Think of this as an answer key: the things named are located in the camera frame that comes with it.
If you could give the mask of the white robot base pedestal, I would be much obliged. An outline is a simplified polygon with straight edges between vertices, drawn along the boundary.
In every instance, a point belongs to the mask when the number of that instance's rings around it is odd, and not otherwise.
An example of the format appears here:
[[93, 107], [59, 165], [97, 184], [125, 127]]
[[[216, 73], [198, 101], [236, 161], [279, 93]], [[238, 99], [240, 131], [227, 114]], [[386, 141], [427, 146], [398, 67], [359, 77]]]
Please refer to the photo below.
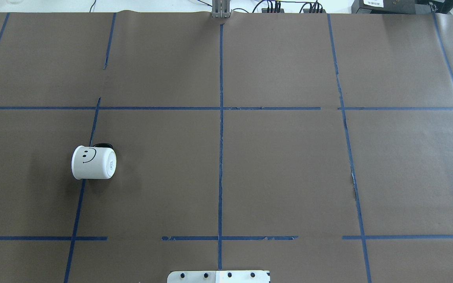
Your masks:
[[270, 283], [266, 270], [202, 270], [175, 271], [167, 277], [167, 283]]

